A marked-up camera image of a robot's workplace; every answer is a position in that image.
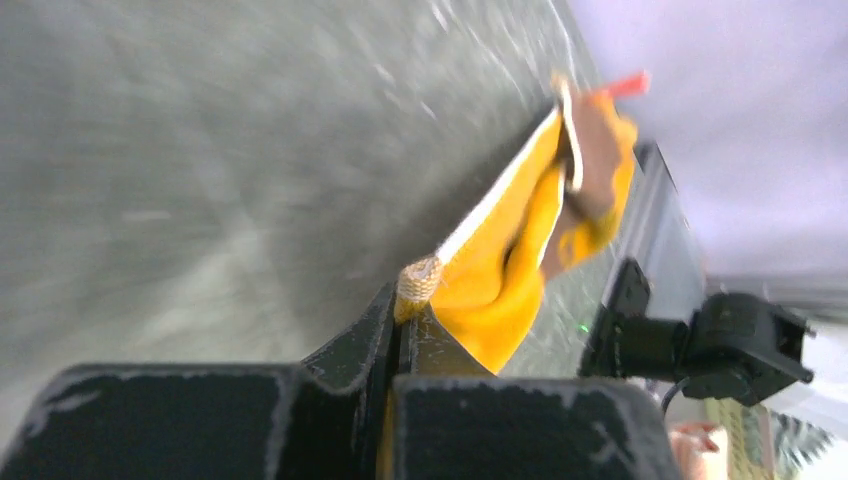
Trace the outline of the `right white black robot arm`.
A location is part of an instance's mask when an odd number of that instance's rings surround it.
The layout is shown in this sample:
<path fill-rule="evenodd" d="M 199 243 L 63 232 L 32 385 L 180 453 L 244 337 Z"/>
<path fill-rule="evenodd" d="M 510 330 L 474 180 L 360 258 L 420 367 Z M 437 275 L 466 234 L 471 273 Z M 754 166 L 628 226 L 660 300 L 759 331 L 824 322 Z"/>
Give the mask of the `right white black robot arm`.
<path fill-rule="evenodd" d="M 669 382 L 693 399 L 733 399 L 755 406 L 796 382 L 812 330 L 789 310 L 747 293 L 717 293 L 686 320 L 651 318 L 651 288 L 639 263 L 621 265 L 599 308 L 580 377 L 640 377 Z"/>

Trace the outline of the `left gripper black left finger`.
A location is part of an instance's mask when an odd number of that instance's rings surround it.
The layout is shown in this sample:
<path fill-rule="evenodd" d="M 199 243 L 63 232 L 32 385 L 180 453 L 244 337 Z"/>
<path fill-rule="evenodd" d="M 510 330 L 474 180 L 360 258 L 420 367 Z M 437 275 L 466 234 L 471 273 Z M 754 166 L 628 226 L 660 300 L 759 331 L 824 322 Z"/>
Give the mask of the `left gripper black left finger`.
<path fill-rule="evenodd" d="M 373 479 L 393 284 L 303 361 L 81 364 L 39 393 L 5 479 Z"/>

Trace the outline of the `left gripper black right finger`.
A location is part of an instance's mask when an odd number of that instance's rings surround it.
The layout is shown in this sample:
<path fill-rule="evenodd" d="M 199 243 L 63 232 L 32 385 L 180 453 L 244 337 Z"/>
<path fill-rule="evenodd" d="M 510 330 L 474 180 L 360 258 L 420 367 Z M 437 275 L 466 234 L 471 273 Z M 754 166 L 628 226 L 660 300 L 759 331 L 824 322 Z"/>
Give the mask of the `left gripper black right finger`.
<path fill-rule="evenodd" d="M 665 422 L 610 363 L 596 327 L 575 378 L 413 372 L 416 322 L 393 323 L 393 479 L 680 479 Z"/>

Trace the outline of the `yellow brown towel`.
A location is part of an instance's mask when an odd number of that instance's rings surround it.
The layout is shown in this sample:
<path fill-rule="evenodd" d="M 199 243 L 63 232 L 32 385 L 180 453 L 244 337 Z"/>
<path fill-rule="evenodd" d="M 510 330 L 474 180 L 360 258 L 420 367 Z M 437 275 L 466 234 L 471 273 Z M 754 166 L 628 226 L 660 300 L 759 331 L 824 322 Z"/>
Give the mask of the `yellow brown towel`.
<path fill-rule="evenodd" d="M 486 371 L 504 367 L 529 333 L 546 279 L 614 238 L 637 135 L 614 101 L 648 84 L 643 73 L 592 90 L 557 80 L 557 105 L 480 202 L 433 254 L 400 272 L 386 320 L 387 377 L 403 368 L 409 326 L 428 309 Z"/>

